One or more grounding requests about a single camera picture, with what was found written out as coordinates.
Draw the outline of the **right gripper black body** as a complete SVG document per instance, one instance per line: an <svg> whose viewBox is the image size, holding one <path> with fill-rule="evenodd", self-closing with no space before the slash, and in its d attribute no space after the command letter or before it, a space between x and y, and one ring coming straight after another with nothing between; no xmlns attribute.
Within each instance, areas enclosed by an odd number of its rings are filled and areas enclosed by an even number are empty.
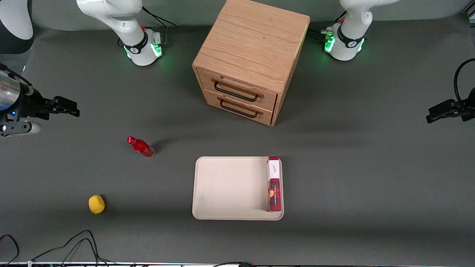
<svg viewBox="0 0 475 267"><path fill-rule="evenodd" d="M4 104L4 120L7 122L18 121L20 118L40 118L49 120L49 114L57 113L57 97L45 98L34 89L28 96L28 89L22 89L13 103Z"/></svg>

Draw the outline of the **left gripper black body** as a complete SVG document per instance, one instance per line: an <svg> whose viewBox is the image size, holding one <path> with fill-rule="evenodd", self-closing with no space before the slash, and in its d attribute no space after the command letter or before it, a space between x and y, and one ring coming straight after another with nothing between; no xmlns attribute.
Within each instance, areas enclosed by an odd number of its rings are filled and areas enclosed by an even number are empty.
<svg viewBox="0 0 475 267"><path fill-rule="evenodd" d="M455 91L455 96L457 101L451 103L451 113L449 117L461 117L462 121L466 122L475 118L475 88L470 90L468 98L461 99L457 89Z"/></svg>

